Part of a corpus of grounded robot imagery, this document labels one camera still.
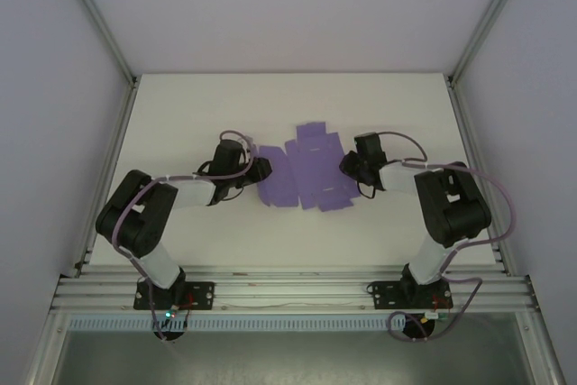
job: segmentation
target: purple paper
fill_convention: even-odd
[[[352,206],[359,192],[339,164],[344,157],[338,133],[326,133],[325,123],[297,127],[297,139],[285,143],[303,209],[331,211]]]
[[[266,206],[298,206],[298,191],[287,155],[278,146],[261,146],[259,156],[270,162],[272,173],[257,184],[261,202]]]

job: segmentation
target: glass panel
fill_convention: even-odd
[[[446,337],[405,344],[384,333],[71,332],[58,385],[528,384],[514,315],[466,315]]]

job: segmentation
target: white wall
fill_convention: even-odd
[[[510,0],[462,85],[482,155],[509,186],[511,239],[568,383],[577,383],[577,7]]]
[[[0,381],[18,384],[125,83],[78,0],[0,0]]]
[[[489,0],[96,0],[135,73],[451,72]]]

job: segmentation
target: white table surface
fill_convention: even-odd
[[[354,148],[354,135],[394,130],[421,142],[432,162],[466,161],[441,74],[144,75],[111,191],[132,169],[152,176],[195,171],[212,158],[222,130],[284,147],[296,125],[311,121],[338,132],[345,153]],[[402,139],[382,143],[390,158],[418,155]],[[181,265],[326,269],[408,262],[426,232],[417,197],[378,192],[374,200],[353,201],[326,213],[266,207],[251,186],[231,202],[173,211],[162,242]],[[90,263],[126,260],[98,236]],[[495,260],[482,246],[453,263]]]

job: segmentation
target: black mounting plate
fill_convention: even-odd
[[[154,306],[157,310],[169,310],[173,304],[173,297],[169,291],[154,287]],[[184,299],[192,295],[192,310],[212,310],[215,299],[215,283],[210,281],[186,281],[184,283]],[[146,280],[136,284],[134,295],[135,310],[150,310],[149,288]]]
[[[444,280],[419,287],[412,302],[407,299],[398,280],[373,281],[367,286],[367,292],[372,296],[375,310],[431,310],[435,304],[441,309],[453,308],[449,283]]]

